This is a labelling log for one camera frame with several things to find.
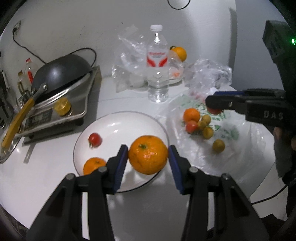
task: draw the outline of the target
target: plate rim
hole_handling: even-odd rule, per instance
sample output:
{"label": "plate rim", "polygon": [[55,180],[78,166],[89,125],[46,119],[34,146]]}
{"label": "plate rim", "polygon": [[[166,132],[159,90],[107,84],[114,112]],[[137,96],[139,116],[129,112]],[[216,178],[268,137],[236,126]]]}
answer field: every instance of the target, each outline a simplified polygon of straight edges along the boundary
{"label": "plate rim", "polygon": [[[79,134],[78,138],[76,139],[75,141],[75,145],[74,145],[74,148],[73,148],[73,154],[72,154],[72,159],[73,159],[73,165],[74,165],[74,168],[75,168],[75,171],[77,172],[77,175],[80,177],[81,175],[79,174],[77,168],[76,168],[76,165],[75,165],[75,162],[74,162],[74,150],[75,150],[75,147],[76,147],[76,144],[78,142],[78,139],[80,138],[80,136],[82,135],[82,133],[94,122],[96,122],[97,120],[99,119],[102,119],[108,115],[113,115],[113,114],[118,114],[118,113],[137,113],[137,114],[140,114],[140,115],[145,115],[147,117],[149,117],[150,119],[153,119],[155,122],[157,122],[160,127],[163,129],[164,133],[165,133],[165,136],[168,140],[168,147],[170,146],[170,140],[169,140],[169,137],[168,137],[168,132],[166,131],[166,129],[164,128],[164,126],[157,120],[155,119],[154,117],[148,115],[148,114],[145,114],[145,113],[142,113],[142,112],[139,112],[139,111],[116,111],[116,112],[112,112],[112,113],[109,113],[109,114],[106,114],[104,116],[101,116],[100,118],[97,118],[96,120],[94,120],[93,122],[91,122],[86,128],[83,129],[83,131]],[[141,188],[143,186],[145,186],[146,184],[150,183],[151,181],[153,181],[156,176],[161,172],[161,170],[159,172],[157,172],[154,176],[152,176],[148,181],[146,181],[145,183],[143,183],[142,185],[136,187],[136,188],[133,188],[133,189],[129,189],[129,190],[125,190],[125,191],[119,191],[119,192],[116,192],[116,193],[125,193],[125,192],[130,192],[130,191],[133,191],[133,190],[136,190],[138,188]]]}

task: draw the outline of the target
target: cherry tomato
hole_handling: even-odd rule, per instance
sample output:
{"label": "cherry tomato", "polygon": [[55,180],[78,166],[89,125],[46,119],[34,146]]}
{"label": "cherry tomato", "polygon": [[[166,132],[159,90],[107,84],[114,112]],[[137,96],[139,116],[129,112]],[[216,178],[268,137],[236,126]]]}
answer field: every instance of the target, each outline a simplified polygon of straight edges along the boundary
{"label": "cherry tomato", "polygon": [[98,133],[93,133],[89,136],[89,146],[90,147],[98,147],[103,142],[102,138]]}
{"label": "cherry tomato", "polygon": [[212,108],[209,108],[209,107],[207,107],[207,111],[210,112],[213,115],[218,115],[218,114],[220,114],[222,112],[222,110],[212,109]]}
{"label": "cherry tomato", "polygon": [[186,123],[186,131],[192,134],[198,128],[197,122],[190,120]]}

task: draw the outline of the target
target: brass knob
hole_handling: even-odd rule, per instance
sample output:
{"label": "brass knob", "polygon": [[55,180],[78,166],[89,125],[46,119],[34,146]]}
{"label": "brass knob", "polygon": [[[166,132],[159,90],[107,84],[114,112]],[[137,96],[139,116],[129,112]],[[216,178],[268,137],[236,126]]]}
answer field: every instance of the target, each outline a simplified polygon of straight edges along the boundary
{"label": "brass knob", "polygon": [[71,103],[66,97],[58,99],[54,104],[54,110],[58,113],[59,116],[66,115],[71,109]]}

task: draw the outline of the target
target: power outlet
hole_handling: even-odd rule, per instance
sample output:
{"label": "power outlet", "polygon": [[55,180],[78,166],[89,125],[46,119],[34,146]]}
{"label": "power outlet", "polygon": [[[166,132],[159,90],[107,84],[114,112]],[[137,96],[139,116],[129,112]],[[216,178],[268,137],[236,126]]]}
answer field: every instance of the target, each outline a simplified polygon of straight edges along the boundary
{"label": "power outlet", "polygon": [[20,29],[20,25],[21,25],[21,20],[18,21],[18,22],[15,24],[15,26],[13,27],[13,28],[16,28],[16,31],[14,32],[14,34],[16,34],[16,33],[19,31],[19,29]]}

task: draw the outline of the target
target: bottle cap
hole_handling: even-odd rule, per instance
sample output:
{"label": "bottle cap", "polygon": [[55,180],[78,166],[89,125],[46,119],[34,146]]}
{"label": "bottle cap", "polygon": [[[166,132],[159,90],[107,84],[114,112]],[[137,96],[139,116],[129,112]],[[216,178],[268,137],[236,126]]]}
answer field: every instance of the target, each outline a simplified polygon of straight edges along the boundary
{"label": "bottle cap", "polygon": [[151,31],[162,31],[163,30],[163,26],[160,25],[160,24],[151,25],[150,26],[150,30]]}

